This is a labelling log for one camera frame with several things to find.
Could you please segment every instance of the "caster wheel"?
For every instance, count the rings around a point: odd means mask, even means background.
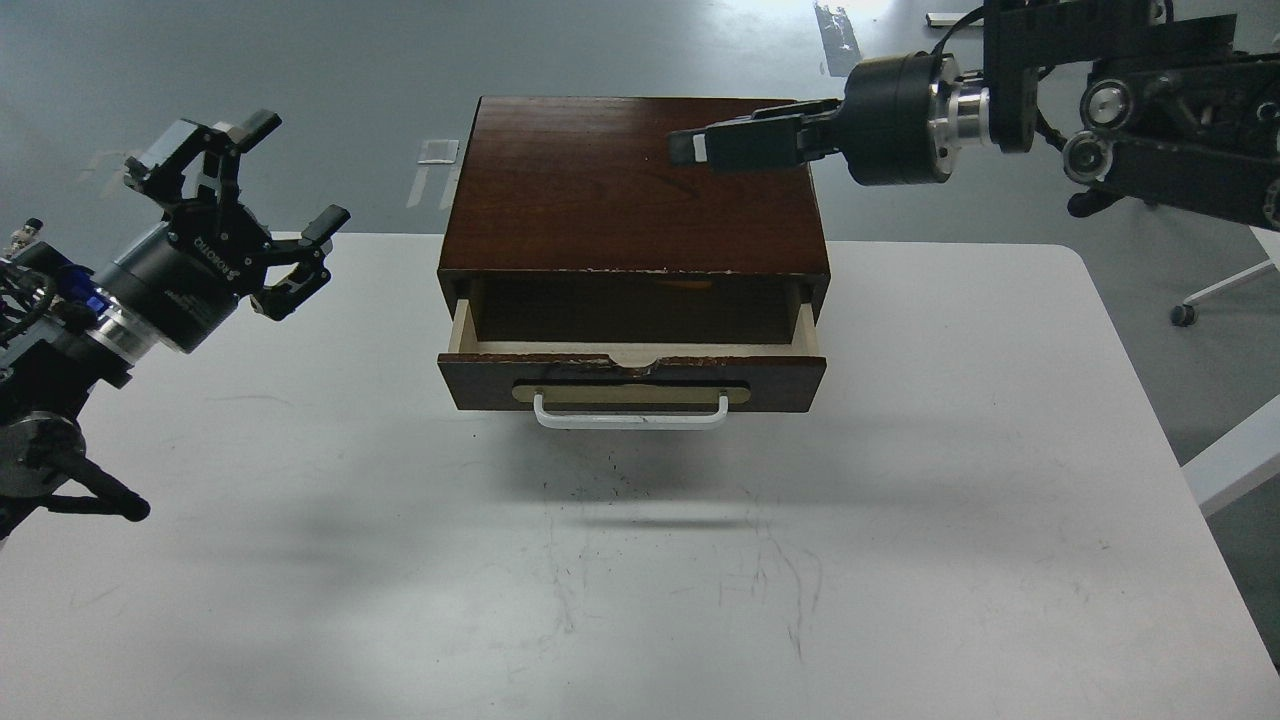
[[[1172,311],[1169,313],[1169,322],[1179,328],[1196,324],[1196,307],[1192,305],[1179,305],[1174,307]]]

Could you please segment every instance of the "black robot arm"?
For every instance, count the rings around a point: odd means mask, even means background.
[[[876,58],[842,100],[768,108],[672,133],[675,164],[733,172],[844,154],[861,184],[946,182],[959,151],[1027,152],[1037,133],[1088,187],[1073,215],[1124,196],[1280,228],[1280,54],[1233,51],[1235,17],[1174,20],[1153,0],[984,0],[983,69],[945,53]],[[1053,67],[1093,61],[1084,128],[1068,138],[1037,108]]]
[[[275,240],[239,202],[241,156],[279,124],[266,110],[238,127],[179,120],[129,158],[125,184],[161,222],[100,274],[35,241],[40,220],[14,233],[0,260],[0,542],[40,507],[146,518],[146,501],[84,456],[76,419],[92,387],[123,387],[156,342],[191,352],[242,297],[280,320],[329,281],[346,210],[330,205],[300,237]],[[293,269],[268,287],[276,265]],[[92,496],[54,495],[69,479]]]

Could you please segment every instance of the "gray floor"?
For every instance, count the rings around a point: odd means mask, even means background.
[[[849,3],[863,56],[932,47],[925,10],[973,0]],[[296,229],[329,202],[346,229],[443,232],[448,173],[411,190],[426,138],[465,142],[480,95],[838,96],[812,1],[160,4],[92,0],[0,4],[0,227],[28,215],[74,260],[101,266],[157,219],[119,184],[119,152],[142,150],[175,118],[284,118],[242,172],[259,219]],[[1240,14],[1236,47],[1271,51],[1274,0],[1178,0],[1183,18]],[[980,64],[980,42],[951,47]],[[1078,127],[1087,68],[1060,68],[1042,108]],[[1088,220],[1047,147],[1004,156],[966,150],[941,187],[861,188],[842,163],[814,165],[831,240],[1047,242],[1074,249],[1093,275],[1178,459],[1193,457],[1280,393],[1280,274],[1172,328],[1185,295],[1265,254],[1242,227],[1125,201]],[[339,247],[357,252],[358,247]],[[431,286],[433,268],[422,268]],[[961,316],[965,307],[940,307]],[[1280,660],[1280,480],[1211,521]]]

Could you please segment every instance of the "white metal handle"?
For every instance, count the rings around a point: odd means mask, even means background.
[[[627,415],[604,413],[548,413],[543,393],[534,393],[538,424],[556,430],[709,430],[728,418],[728,393],[719,395],[719,409],[712,415]]]

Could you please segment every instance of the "wooden drawer box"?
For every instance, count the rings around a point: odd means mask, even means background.
[[[439,266],[457,406],[806,411],[831,277],[808,167],[667,160],[668,132],[782,102],[481,99]]]

